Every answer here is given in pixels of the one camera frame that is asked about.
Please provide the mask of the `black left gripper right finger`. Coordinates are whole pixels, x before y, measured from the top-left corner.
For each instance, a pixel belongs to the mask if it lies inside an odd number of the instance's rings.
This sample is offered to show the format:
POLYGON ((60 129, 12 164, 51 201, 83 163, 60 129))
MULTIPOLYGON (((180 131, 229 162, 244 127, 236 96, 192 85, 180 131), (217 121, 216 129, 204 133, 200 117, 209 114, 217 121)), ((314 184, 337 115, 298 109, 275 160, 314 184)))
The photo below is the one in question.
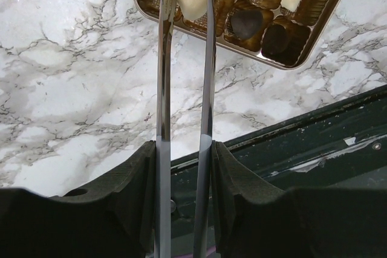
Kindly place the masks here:
POLYGON ((241 164, 222 142, 212 143, 212 200, 216 251, 253 254, 268 239, 267 205, 283 190, 241 164))

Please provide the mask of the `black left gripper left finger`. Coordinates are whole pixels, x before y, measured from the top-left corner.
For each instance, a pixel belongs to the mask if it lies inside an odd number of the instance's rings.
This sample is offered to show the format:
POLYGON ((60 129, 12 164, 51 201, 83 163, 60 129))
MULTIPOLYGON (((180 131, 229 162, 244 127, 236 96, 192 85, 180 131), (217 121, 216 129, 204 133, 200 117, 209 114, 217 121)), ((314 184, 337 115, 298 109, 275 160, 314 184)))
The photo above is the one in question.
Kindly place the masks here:
POLYGON ((75 254, 146 254, 151 249, 155 199, 154 141, 126 161, 63 196, 50 198, 57 229, 75 254))

